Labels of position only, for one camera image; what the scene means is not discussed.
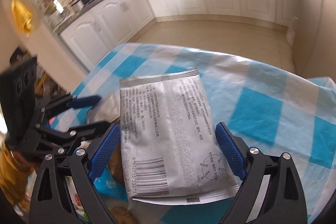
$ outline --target barcode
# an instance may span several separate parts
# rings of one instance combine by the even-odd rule
[[[163,158],[136,160],[137,196],[169,194]]]
[[[187,198],[186,201],[187,203],[199,202],[200,198]]]

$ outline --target metal screw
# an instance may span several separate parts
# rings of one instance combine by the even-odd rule
[[[53,158],[52,154],[47,154],[44,157],[46,160],[51,160]]]
[[[76,155],[77,156],[83,156],[85,154],[85,149],[78,149],[77,151],[76,151]]]
[[[251,148],[250,148],[250,152],[251,152],[251,154],[254,154],[254,155],[256,155],[256,154],[258,154],[258,153],[259,153],[259,150],[258,150],[258,148],[251,147]]]
[[[289,160],[291,158],[291,155],[288,153],[283,153],[282,156],[286,159]]]

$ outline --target plastic bag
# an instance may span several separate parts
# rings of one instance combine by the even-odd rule
[[[239,186],[219,148],[199,71],[120,80],[127,196],[162,205],[210,203]]]
[[[288,29],[287,29],[287,42],[288,44],[292,47],[293,43],[294,43],[294,39],[295,39],[295,31],[297,29],[297,22],[298,22],[298,17],[293,17],[288,25]]]
[[[108,168],[101,177],[95,179],[94,185],[99,194],[127,202],[125,187],[113,179]]]
[[[87,112],[87,122],[108,121],[113,122],[120,116],[120,95],[111,92]]]

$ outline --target blue and white checkered tablecloth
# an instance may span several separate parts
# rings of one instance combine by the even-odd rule
[[[105,96],[119,80],[198,68],[213,115],[248,146],[265,154],[289,152],[298,169],[310,223],[336,187],[336,92],[331,79],[305,80],[279,68],[194,48],[128,43],[107,54],[74,91]],[[68,110],[53,127],[67,130],[86,123],[86,109]],[[160,223],[218,223],[231,199],[173,206]]]

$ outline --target white plastic bag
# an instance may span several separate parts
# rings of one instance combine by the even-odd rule
[[[287,42],[288,44],[292,47],[293,43],[294,43],[294,39],[295,39],[295,31],[297,29],[297,22],[298,22],[298,17],[293,17],[288,25],[288,29],[287,29]]]
[[[197,69],[121,80],[120,97],[129,199],[201,204],[236,194]]]

